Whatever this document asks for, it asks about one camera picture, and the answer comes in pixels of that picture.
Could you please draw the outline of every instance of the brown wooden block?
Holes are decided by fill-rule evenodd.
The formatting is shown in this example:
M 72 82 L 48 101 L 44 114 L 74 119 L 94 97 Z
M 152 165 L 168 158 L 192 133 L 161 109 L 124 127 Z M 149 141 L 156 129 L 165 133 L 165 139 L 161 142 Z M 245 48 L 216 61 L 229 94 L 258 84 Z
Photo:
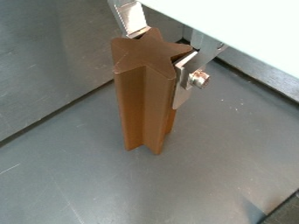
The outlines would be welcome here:
M 125 148 L 132 150 L 144 144 L 160 154 L 174 118 L 172 62 L 192 48 L 164 42 L 156 28 L 140 39 L 112 39 L 110 48 Z

